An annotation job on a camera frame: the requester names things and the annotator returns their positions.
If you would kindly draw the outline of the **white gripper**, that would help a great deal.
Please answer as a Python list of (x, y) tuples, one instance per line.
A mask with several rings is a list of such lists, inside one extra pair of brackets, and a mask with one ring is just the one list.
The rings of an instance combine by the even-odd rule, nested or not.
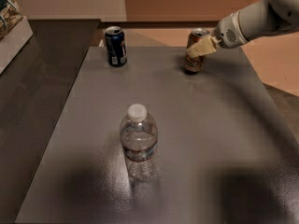
[(234, 49), (247, 44), (248, 40), (244, 37), (240, 28), (239, 11), (222, 19), (214, 31), (214, 36), (207, 35), (191, 45), (186, 50), (187, 55), (195, 58), (211, 54), (217, 50), (218, 41), (224, 49)]

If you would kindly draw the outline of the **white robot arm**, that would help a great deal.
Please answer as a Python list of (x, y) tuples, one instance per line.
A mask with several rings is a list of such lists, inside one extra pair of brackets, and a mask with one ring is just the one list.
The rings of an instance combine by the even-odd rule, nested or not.
[(187, 48), (191, 57), (234, 49), (262, 36), (295, 33), (299, 27), (299, 0), (260, 0), (222, 19), (211, 35)]

